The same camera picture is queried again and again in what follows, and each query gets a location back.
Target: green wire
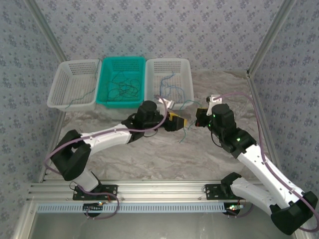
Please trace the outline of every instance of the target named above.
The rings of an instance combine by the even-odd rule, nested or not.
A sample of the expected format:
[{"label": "green wire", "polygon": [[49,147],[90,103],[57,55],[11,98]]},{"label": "green wire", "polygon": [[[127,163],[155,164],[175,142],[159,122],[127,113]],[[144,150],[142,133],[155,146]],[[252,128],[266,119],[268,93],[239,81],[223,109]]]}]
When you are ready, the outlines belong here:
[{"label": "green wire", "polygon": [[[95,73],[94,73],[94,79],[95,79],[95,80],[97,80],[97,79],[96,79],[96,73],[98,72],[100,62],[102,62],[102,61],[99,59],[98,66],[96,67],[96,71],[95,71]],[[93,91],[95,91],[95,87],[94,87],[93,90],[91,90],[90,92],[86,93],[86,94],[85,94],[84,96],[82,96],[81,98],[71,100],[70,104],[69,104],[67,107],[65,107],[65,108],[66,108],[66,109],[69,108],[69,107],[72,105],[73,101],[81,100],[81,99],[83,99],[84,97],[86,97],[88,94],[92,93]]]},{"label": "green wire", "polygon": [[[181,108],[183,108],[183,107],[184,107],[184,105],[185,105],[187,102],[193,102],[193,103],[198,104],[200,107],[202,107],[202,105],[201,105],[201,103],[200,103],[200,102],[187,100],[187,101],[185,101],[185,102],[184,102],[184,104],[183,104],[183,105],[179,108],[179,112],[178,112],[178,113],[180,113]],[[190,124],[190,126],[187,128],[187,131],[190,129],[190,127],[191,127],[193,124],[195,124],[195,122],[196,122],[196,121],[194,121],[192,124]],[[183,130],[184,130],[184,138],[183,138],[183,139],[182,139],[179,143],[182,143],[182,142],[183,142],[183,140],[186,138],[186,131],[185,131],[185,127],[183,127]]]}]

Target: teal plastic basket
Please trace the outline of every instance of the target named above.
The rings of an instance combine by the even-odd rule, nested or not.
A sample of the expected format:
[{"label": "teal plastic basket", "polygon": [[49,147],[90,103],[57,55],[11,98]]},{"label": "teal plastic basket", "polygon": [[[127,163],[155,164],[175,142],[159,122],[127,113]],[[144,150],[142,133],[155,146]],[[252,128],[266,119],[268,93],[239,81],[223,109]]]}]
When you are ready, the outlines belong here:
[{"label": "teal plastic basket", "polygon": [[144,84],[144,57],[107,57],[96,102],[108,108],[138,108],[144,100]]}]

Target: floral wallpaper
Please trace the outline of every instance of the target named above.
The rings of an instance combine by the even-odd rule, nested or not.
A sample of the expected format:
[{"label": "floral wallpaper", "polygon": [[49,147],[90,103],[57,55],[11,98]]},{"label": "floral wallpaper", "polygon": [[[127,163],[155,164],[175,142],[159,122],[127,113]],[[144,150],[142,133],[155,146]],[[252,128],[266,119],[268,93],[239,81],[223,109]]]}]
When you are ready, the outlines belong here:
[{"label": "floral wallpaper", "polygon": [[187,58],[247,69],[282,0],[36,0],[68,59]]},{"label": "floral wallpaper", "polygon": [[0,9],[0,239],[8,239],[55,126],[46,99],[58,62],[23,0],[1,0]]},{"label": "floral wallpaper", "polygon": [[254,81],[283,170],[319,196],[318,46],[319,2],[297,1]]}]

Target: white plastic basket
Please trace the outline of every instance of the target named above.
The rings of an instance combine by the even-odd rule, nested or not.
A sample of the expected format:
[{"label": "white plastic basket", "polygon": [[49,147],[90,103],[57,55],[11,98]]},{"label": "white plastic basket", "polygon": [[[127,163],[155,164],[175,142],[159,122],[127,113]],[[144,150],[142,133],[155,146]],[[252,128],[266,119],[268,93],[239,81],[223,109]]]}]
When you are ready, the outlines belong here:
[{"label": "white plastic basket", "polygon": [[47,105],[61,111],[90,111],[95,108],[102,62],[62,62],[51,86]]},{"label": "white plastic basket", "polygon": [[[146,62],[144,100],[154,101],[155,95],[175,101],[173,110],[179,110],[187,100],[194,101],[193,81],[187,59],[158,58]],[[186,102],[183,109],[193,104],[191,101]]]}]

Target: plastic basket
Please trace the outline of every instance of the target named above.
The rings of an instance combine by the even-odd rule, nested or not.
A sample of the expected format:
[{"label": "plastic basket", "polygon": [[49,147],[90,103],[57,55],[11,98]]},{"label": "plastic basket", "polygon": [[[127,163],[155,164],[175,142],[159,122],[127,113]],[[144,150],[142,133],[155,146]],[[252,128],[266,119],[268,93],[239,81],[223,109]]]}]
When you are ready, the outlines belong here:
[{"label": "plastic basket", "polygon": [[155,95],[175,101],[173,110],[190,106],[194,101],[190,64],[187,59],[158,58],[146,62],[145,100],[156,101]]},{"label": "plastic basket", "polygon": [[62,62],[55,73],[48,107],[65,112],[93,110],[101,66],[98,59]]},{"label": "plastic basket", "polygon": [[144,83],[144,57],[107,57],[96,102],[108,108],[138,108],[144,100]]}]

